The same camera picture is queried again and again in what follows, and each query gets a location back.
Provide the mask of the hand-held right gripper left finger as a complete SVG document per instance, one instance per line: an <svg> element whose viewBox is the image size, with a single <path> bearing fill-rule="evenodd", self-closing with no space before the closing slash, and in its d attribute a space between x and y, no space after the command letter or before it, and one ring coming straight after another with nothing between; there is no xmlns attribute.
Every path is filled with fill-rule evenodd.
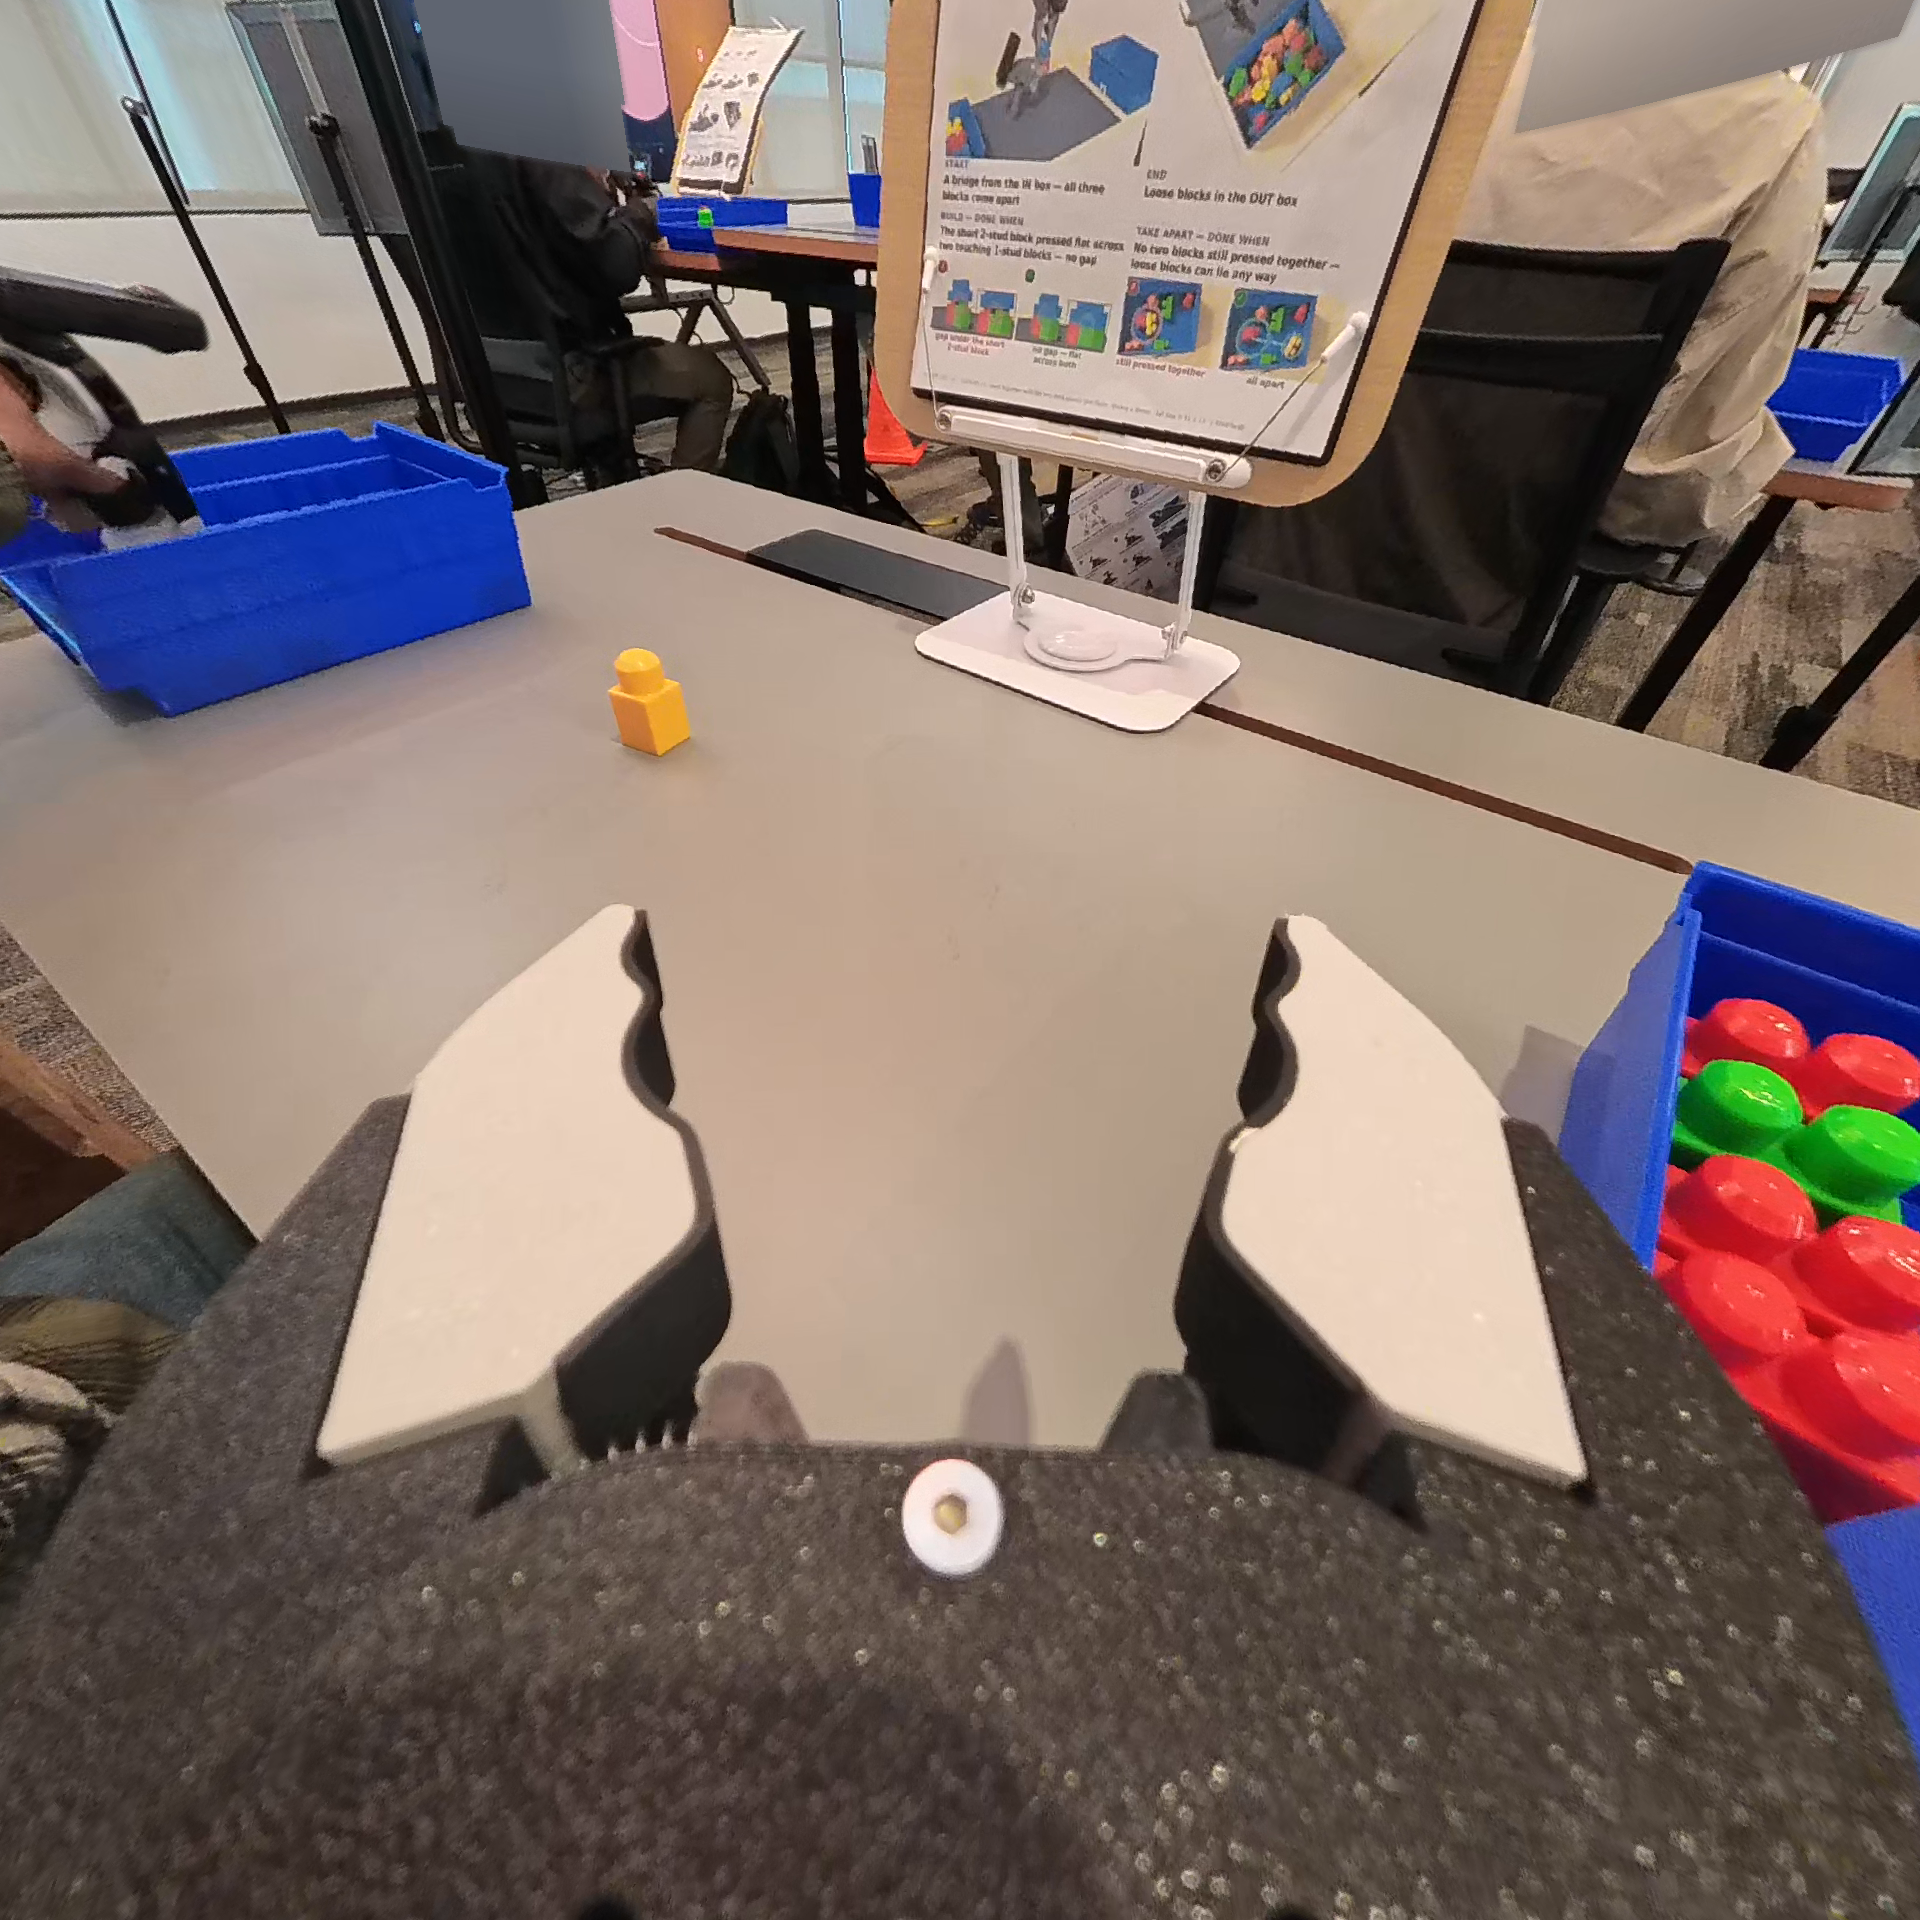
<svg viewBox="0 0 1920 1920"><path fill-rule="evenodd" d="M534 1470L689 1438L731 1283L649 919L614 903L414 1081L318 1427L332 1470L509 1425Z"/></svg>

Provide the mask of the blue plastic bin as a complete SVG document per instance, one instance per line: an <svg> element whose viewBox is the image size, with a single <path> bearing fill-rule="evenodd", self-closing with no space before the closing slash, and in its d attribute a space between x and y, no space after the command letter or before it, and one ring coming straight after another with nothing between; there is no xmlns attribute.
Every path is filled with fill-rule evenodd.
<svg viewBox="0 0 1920 1920"><path fill-rule="evenodd" d="M378 423L182 447L202 529L108 545L45 519L4 586L101 689L178 714L533 601L508 473Z"/></svg>

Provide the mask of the yellow one-stud mega block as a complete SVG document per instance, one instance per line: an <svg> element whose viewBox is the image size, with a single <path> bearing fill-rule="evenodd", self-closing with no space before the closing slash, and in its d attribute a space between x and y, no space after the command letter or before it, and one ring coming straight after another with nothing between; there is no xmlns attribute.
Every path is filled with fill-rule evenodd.
<svg viewBox="0 0 1920 1920"><path fill-rule="evenodd" d="M614 656L608 687L614 734L630 752L662 757L691 739L684 686L669 679L659 653L628 647Z"/></svg>

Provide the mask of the small red mega block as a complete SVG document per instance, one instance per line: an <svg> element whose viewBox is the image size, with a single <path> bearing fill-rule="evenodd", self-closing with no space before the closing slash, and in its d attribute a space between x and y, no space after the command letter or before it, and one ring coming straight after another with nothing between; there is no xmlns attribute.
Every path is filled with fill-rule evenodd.
<svg viewBox="0 0 1920 1920"><path fill-rule="evenodd" d="M1796 1091L1808 1119L1830 1107L1905 1119L1915 1112L1915 1050L1852 1029L1816 1040L1796 1015L1765 998L1721 998L1707 1015L1688 1018L1682 1077L1712 1062L1766 1067Z"/></svg>

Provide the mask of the person's left hand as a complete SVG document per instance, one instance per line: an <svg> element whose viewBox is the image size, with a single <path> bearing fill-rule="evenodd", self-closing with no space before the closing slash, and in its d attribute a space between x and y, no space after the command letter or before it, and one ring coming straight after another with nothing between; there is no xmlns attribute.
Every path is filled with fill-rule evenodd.
<svg viewBox="0 0 1920 1920"><path fill-rule="evenodd" d="M80 456L41 425L30 387L9 363L3 363L3 443L45 515L66 529L101 525L94 503L116 495L128 482L123 473Z"/></svg>

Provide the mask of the black tripod stand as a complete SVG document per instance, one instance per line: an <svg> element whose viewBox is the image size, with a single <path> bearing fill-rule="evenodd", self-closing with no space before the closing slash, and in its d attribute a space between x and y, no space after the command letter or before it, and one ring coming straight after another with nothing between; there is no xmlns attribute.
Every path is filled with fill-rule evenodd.
<svg viewBox="0 0 1920 1920"><path fill-rule="evenodd" d="M371 233L365 229L358 200L357 200L355 189L352 189L352 181L349 181L348 169L345 169L342 127L332 111L312 111L306 117L306 127L318 143L320 165L322 165L328 183L332 187L332 197L337 198L337 203L341 207L342 223L345 223L348 234L352 239L352 246L357 251L362 271L369 278L369 287L371 287L371 294L373 294L378 315L382 318L382 323L388 333L390 347L397 354L408 393L414 400L416 426L418 426L418 432L424 432L432 440L443 443L448 438L448 434L445 434L445 426L442 423L442 413L436 409L436 402L427 393L427 385L425 385L424 374L418 370L414 350L412 350L412 345L409 345L409 341L403 331L394 294L388 289L387 278L382 275L382 269L378 267L374 251L373 251L373 239L371 239Z"/></svg>
<svg viewBox="0 0 1920 1920"><path fill-rule="evenodd" d="M253 350L252 338L246 333L246 326L240 321L237 311L236 311L233 302L229 299L225 278L220 275L220 271L212 263L212 255L202 239L202 231L198 231L195 211L187 203L187 193L185 193L185 189L182 189L182 184L176 176L176 169L173 169L168 151L163 147L163 139L160 139L160 133L158 133L153 106L145 98L137 98L137 96L122 96L118 105L122 105L123 117L128 119L128 125L134 134L137 145L141 147L146 161L150 165L150 170L158 181L158 187L165 197L165 203L171 209L171 215L176 218L176 225L181 231L181 238L182 238L187 251L193 254L193 258L198 267L198 274L205 281L205 287L212 297L212 304L216 304L216 309L218 309L218 313L220 313L220 318L221 318L221 321L225 321L225 326L230 335L230 342L240 354L242 373L244 373L246 383L252 385L253 394L265 407L267 417L272 421L276 434L290 437L293 434L293 423L290 423L290 417L288 417L288 413L282 405L282 397L276 394L276 391L274 391L274 385L267 376L267 370L258 363L258 357L257 357L257 350Z"/></svg>

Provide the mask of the grey framed panel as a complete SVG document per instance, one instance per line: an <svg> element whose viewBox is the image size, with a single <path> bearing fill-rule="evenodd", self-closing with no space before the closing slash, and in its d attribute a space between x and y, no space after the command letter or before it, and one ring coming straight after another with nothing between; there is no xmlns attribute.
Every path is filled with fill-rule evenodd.
<svg viewBox="0 0 1920 1920"><path fill-rule="evenodd" d="M236 1L230 32L322 234L405 234L408 221L380 143L369 90L332 1Z"/></svg>

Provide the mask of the brown background table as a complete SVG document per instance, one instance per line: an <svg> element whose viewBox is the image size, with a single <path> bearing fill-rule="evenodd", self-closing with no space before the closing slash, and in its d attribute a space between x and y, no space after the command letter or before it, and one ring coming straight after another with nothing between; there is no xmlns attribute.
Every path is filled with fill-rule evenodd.
<svg viewBox="0 0 1920 1920"><path fill-rule="evenodd" d="M1716 561L1690 613L1627 694L1617 726L1644 734L1659 707L1667 705L1681 679L1704 653L1716 625L1731 613L1739 592L1756 573L1773 538L1785 527L1795 507L1811 504L1821 511L1873 511L1886 514L1905 507L1914 479L1886 474L1857 474L1830 465L1788 463L1765 489L1765 498L1737 538ZM1908 582L1892 608L1876 621L1869 635L1854 648L1848 663L1830 677L1811 703L1784 713L1766 739L1760 765L1790 771L1833 730L1849 701L1869 682L1892 651L1915 633L1917 582Z"/></svg>
<svg viewBox="0 0 1920 1920"><path fill-rule="evenodd" d="M730 285L784 311L788 405L800 491L874 515L899 499L867 456L870 370L862 328L875 319L881 233L869 225L722 225L709 248L659 246L676 281Z"/></svg>

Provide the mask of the background instruction board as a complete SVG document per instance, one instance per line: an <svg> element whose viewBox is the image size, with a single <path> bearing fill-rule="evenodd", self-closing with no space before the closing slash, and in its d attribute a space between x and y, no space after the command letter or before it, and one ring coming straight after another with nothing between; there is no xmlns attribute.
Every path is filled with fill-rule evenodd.
<svg viewBox="0 0 1920 1920"><path fill-rule="evenodd" d="M681 120L680 197L736 198L749 192L765 105L802 38L804 29L782 23L726 27Z"/></svg>

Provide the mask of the black backpack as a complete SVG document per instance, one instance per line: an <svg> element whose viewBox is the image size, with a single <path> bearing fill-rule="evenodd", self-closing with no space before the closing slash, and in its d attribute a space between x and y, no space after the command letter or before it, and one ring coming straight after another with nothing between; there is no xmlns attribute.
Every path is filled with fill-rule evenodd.
<svg viewBox="0 0 1920 1920"><path fill-rule="evenodd" d="M754 391L738 405L721 473L742 487L782 495L800 491L800 445L786 394Z"/></svg>

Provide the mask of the black rectangular table panel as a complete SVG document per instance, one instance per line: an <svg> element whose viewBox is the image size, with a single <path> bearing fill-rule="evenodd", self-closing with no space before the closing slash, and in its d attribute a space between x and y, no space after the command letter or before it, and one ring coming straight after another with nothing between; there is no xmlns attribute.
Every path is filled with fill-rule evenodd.
<svg viewBox="0 0 1920 1920"><path fill-rule="evenodd" d="M757 544L748 547L745 561L797 585L917 616L923 625L944 624L1005 595L1003 579L985 579L956 567L915 559L894 547L825 529L804 529Z"/></svg>

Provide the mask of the black office chair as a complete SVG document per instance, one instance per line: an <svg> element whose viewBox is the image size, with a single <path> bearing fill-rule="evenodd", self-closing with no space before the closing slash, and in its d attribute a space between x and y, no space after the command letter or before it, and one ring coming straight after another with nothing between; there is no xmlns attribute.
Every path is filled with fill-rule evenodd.
<svg viewBox="0 0 1920 1920"><path fill-rule="evenodd" d="M1302 504L1220 503L1198 606L1547 701L1612 589L1604 504L1729 254L1457 239L1377 445Z"/></svg>

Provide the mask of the small blue background bin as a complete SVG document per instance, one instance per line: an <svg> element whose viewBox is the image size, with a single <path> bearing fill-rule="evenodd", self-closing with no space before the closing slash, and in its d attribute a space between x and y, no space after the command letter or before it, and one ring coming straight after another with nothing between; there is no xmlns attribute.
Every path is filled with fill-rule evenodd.
<svg viewBox="0 0 1920 1920"><path fill-rule="evenodd" d="M1796 347L1766 409L1795 459L1835 463L1884 417L1902 385L1897 357Z"/></svg>

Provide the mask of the wooden clip board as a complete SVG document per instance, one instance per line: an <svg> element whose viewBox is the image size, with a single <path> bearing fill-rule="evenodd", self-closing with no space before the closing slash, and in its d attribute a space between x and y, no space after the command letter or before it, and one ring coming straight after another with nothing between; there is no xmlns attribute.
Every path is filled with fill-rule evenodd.
<svg viewBox="0 0 1920 1920"><path fill-rule="evenodd" d="M933 405L915 394L910 367L912 323L921 299L912 285L907 248L921 239L923 218L933 8L934 3L896 3L888 38L875 367L881 387L902 425L930 440L962 445L934 423ZM1266 507L1302 504L1348 478L1379 440L1453 243L1481 147L1520 63L1530 21L1532 3L1483 3L1453 106L1386 289L1382 318L1350 385L1350 405L1328 461L1293 465L1256 459L1256 482L1237 498Z"/></svg>

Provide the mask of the printed instruction sheet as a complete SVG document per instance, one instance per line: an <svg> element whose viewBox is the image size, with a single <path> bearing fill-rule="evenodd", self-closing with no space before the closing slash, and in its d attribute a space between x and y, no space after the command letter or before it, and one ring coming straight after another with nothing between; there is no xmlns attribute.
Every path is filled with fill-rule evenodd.
<svg viewBox="0 0 1920 1920"><path fill-rule="evenodd" d="M915 394L1321 465L1483 3L934 3Z"/></svg>

